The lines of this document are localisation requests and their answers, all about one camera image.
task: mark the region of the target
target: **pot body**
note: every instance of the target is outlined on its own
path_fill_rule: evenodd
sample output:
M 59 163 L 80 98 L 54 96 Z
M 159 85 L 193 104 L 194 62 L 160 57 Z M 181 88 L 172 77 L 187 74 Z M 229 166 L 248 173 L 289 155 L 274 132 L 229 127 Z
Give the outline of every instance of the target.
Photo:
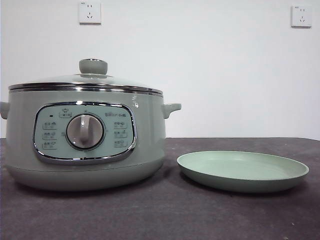
M 50 104 L 77 101 L 128 107 L 134 117 L 136 134 L 131 153 L 122 159 L 98 164 L 43 161 L 34 144 L 37 113 Z M 154 94 L 75 90 L 10 91 L 6 167 L 15 180 L 22 184 L 55 191 L 111 188 L 142 180 L 163 164 L 164 110 L 163 97 Z

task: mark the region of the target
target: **wall outlet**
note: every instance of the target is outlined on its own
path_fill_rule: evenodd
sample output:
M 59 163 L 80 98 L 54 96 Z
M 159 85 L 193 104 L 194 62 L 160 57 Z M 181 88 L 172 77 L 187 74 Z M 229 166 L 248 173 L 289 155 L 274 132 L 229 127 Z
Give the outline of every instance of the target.
M 79 24 L 101 24 L 101 3 L 82 1 L 79 3 Z
M 312 26 L 312 8 L 310 5 L 293 5 L 291 7 L 291 27 Z

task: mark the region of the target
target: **button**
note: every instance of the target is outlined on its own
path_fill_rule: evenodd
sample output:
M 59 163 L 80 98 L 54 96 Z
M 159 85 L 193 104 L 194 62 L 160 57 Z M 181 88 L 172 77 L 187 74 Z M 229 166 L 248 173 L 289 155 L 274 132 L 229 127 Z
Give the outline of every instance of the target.
M 57 135 L 55 131 L 48 131 L 42 134 L 43 140 L 57 140 Z
M 126 140 L 119 140 L 119 141 L 114 141 L 114 147 L 115 148 L 123 148 L 128 145 Z
M 124 121 L 115 121 L 113 125 L 114 129 L 126 129 L 127 123 Z
M 128 136 L 126 130 L 120 130 L 114 132 L 114 137 L 116 139 L 126 138 Z
M 57 149 L 56 142 L 55 141 L 46 141 L 46 142 L 42 143 L 42 149 L 51 149 L 51 150 Z
M 57 129 L 57 124 L 55 121 L 46 121 L 42 125 L 43 130 L 56 130 Z
M 59 112 L 59 117 L 60 118 L 71 118 L 72 112 L 70 112 L 68 108 L 64 108 Z

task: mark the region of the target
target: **lid rim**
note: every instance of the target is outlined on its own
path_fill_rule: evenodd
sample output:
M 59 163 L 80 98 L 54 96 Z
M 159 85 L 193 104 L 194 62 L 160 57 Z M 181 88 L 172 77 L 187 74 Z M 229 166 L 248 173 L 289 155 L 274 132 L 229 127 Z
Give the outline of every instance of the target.
M 10 85 L 8 89 L 11 90 L 22 90 L 22 89 L 33 89 L 33 88 L 76 88 L 76 87 L 85 87 L 85 88 L 95 88 L 95 89 L 123 89 L 123 90 L 132 90 L 132 91 L 143 91 L 156 94 L 163 94 L 161 90 L 141 87 L 141 86 L 131 86 L 131 85 L 122 85 L 122 84 L 107 84 L 107 83 L 85 83 L 85 82 L 35 82 L 35 83 L 21 83 Z

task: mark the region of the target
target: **round plate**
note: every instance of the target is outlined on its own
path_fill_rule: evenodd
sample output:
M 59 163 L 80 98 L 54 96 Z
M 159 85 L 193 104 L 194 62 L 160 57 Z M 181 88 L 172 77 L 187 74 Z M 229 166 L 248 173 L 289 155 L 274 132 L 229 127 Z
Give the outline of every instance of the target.
M 296 160 L 244 151 L 199 151 L 178 157 L 182 172 L 217 189 L 271 193 L 299 184 L 309 168 Z

